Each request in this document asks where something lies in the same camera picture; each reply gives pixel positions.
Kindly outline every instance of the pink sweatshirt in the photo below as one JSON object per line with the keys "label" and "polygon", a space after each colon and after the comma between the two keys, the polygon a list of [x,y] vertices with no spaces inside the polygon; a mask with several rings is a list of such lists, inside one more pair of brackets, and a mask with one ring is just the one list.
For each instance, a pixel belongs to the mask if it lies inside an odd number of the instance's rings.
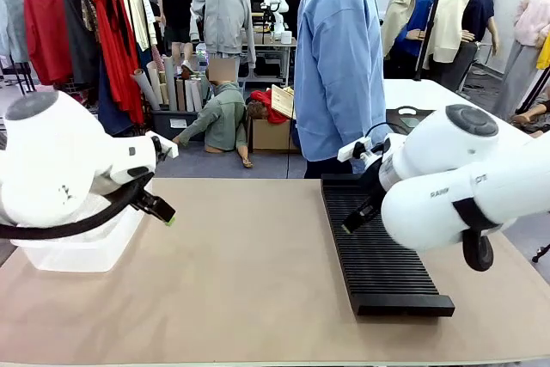
{"label": "pink sweatshirt", "polygon": [[550,0],[522,0],[514,21],[516,40],[524,46],[537,46],[539,34],[550,31]]}

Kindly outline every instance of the navy shirt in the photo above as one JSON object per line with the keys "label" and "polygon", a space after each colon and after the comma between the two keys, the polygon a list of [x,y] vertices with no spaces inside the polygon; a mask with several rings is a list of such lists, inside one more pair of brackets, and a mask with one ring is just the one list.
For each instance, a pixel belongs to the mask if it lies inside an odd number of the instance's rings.
{"label": "navy shirt", "polygon": [[476,42],[481,42],[489,19],[495,16],[494,0],[470,0],[462,17],[462,29],[471,32]]}
{"label": "navy shirt", "polygon": [[428,18],[430,17],[430,9],[434,0],[416,0],[414,4],[414,11],[411,19],[407,25],[401,30],[397,39],[395,40],[394,47],[407,52],[413,56],[420,54],[420,47],[422,46],[421,40],[409,40],[406,38],[406,34],[414,29],[426,30],[428,25]]}

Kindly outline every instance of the black shorts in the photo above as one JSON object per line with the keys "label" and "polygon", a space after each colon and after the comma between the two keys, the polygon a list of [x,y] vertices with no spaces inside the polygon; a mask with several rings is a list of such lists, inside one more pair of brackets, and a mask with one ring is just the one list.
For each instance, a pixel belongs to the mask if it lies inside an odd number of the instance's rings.
{"label": "black shorts", "polygon": [[171,28],[166,26],[164,39],[168,47],[173,43],[190,43],[189,28]]}

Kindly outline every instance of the table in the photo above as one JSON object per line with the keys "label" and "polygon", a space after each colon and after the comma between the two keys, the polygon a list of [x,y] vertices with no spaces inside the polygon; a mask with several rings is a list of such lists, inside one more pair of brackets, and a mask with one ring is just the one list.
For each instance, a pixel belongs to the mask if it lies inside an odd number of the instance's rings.
{"label": "table", "polygon": [[[411,79],[386,79],[384,88],[387,109],[411,106],[417,109],[437,110],[454,104],[475,106],[472,102],[429,80],[416,82]],[[501,119],[492,115],[491,117],[495,119],[499,128],[499,151],[522,146],[532,139]]]}
{"label": "table", "polygon": [[[0,268],[0,362],[220,366],[470,364],[550,358],[550,287],[504,238],[470,270],[423,254],[450,319],[351,311],[319,181],[154,180],[177,210],[147,217],[107,274]],[[246,210],[242,200],[247,200]]]}
{"label": "table", "polygon": [[[247,46],[246,36],[242,39],[242,45]],[[262,34],[254,34],[254,45],[256,50],[271,48],[278,50],[281,54],[281,66],[283,68],[283,79],[280,77],[270,77],[270,76],[256,76],[254,72],[248,74],[247,77],[240,77],[239,82],[257,82],[257,83],[281,83],[284,82],[284,86],[289,86],[289,75],[290,75],[290,55],[292,49],[296,49],[296,38],[292,38],[292,43],[289,45],[284,45],[280,40],[273,40],[270,34],[266,34],[264,37]]]}

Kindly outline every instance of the cardboard box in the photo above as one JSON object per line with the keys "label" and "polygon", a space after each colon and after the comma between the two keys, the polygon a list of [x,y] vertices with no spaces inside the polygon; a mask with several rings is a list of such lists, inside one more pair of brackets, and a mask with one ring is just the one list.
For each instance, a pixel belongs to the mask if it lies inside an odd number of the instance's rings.
{"label": "cardboard box", "polygon": [[[283,124],[270,124],[266,119],[250,119],[248,123],[248,145],[250,150],[269,150],[288,152],[290,121]],[[290,152],[300,150],[290,140]]]}

